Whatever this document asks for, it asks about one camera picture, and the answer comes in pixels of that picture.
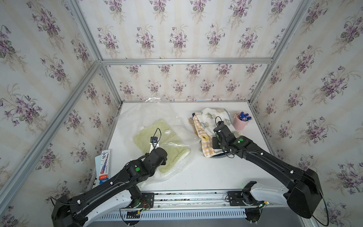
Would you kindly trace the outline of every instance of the green towel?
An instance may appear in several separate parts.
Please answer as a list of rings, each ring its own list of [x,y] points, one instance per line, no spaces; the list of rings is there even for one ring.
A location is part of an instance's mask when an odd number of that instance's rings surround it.
[[[149,153],[150,137],[154,135],[157,128],[160,129],[162,134],[161,138],[159,131],[157,131],[157,133],[155,134],[156,137],[160,138],[159,145],[162,145],[163,143],[182,143],[180,137],[173,130],[171,130],[170,126],[163,119],[159,119],[155,121],[151,126],[144,128],[134,136],[134,143],[143,152],[143,154]],[[185,153],[190,152],[187,146],[168,145],[163,146],[162,148],[168,154],[168,160],[166,161],[165,166],[158,167],[160,173],[168,172]]]

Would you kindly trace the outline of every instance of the pink cup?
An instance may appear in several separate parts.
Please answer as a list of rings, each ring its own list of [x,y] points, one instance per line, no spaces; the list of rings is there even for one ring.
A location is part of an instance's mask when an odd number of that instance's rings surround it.
[[[248,124],[248,121],[241,121],[237,115],[234,115],[233,118],[233,127],[237,130],[237,131],[242,131],[246,125]]]

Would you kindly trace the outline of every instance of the floral wallpaper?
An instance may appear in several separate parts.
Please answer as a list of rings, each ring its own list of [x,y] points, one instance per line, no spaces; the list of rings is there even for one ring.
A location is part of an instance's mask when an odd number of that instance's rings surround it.
[[[3,0],[0,18],[2,187],[94,59],[63,1]]]
[[[0,1],[0,188],[94,62],[63,0]],[[49,196],[86,189],[117,112],[96,75],[64,120],[1,227],[51,226]]]
[[[253,103],[278,157],[318,173],[330,226],[363,221],[362,17],[361,1],[313,1]],[[314,214],[326,223],[323,202]]]
[[[79,1],[104,59],[269,57],[299,3],[299,0]],[[325,14],[325,3],[318,8],[311,9],[307,28],[316,17]],[[50,38],[54,44],[55,37]]]
[[[248,100],[266,64],[112,65],[123,100]]]
[[[40,157],[0,226],[16,227],[20,222],[24,222],[23,227],[52,225],[50,196],[72,197],[86,190],[94,157],[103,150],[117,108],[102,76],[97,74]],[[6,168],[1,167],[0,171],[7,174]],[[39,218],[39,214],[49,218]]]

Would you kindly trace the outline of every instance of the patterned cloth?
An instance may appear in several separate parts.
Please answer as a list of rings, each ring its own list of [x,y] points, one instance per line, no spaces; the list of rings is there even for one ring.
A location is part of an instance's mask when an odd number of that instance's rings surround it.
[[[200,137],[202,142],[203,154],[207,158],[212,157],[216,154],[223,153],[221,149],[216,150],[212,148],[212,137],[214,137],[215,135],[213,129],[216,127],[215,118],[217,116],[221,117],[225,125],[228,126],[228,128],[236,137],[240,136],[231,124],[231,120],[225,109],[205,108],[201,112],[196,112],[193,117],[193,121],[195,129],[197,130],[198,136]]]
[[[221,149],[215,150],[212,148],[212,138],[208,136],[208,134],[205,132],[203,126],[198,121],[197,115],[194,115],[193,117],[195,130],[197,131],[197,134],[202,142],[202,151],[204,156],[207,158],[212,157],[213,155],[223,153]]]

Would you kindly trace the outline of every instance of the clear plastic bag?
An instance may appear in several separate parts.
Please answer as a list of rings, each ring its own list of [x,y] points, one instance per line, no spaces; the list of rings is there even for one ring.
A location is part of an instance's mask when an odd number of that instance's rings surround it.
[[[194,155],[192,151],[199,150],[200,138],[186,129],[168,101],[151,97],[146,102],[135,104],[118,118],[117,127],[120,140],[125,145],[125,158],[137,159],[149,153],[152,146],[150,138],[155,132],[158,146],[168,153],[166,165],[159,166],[146,183],[171,178],[190,163]]]

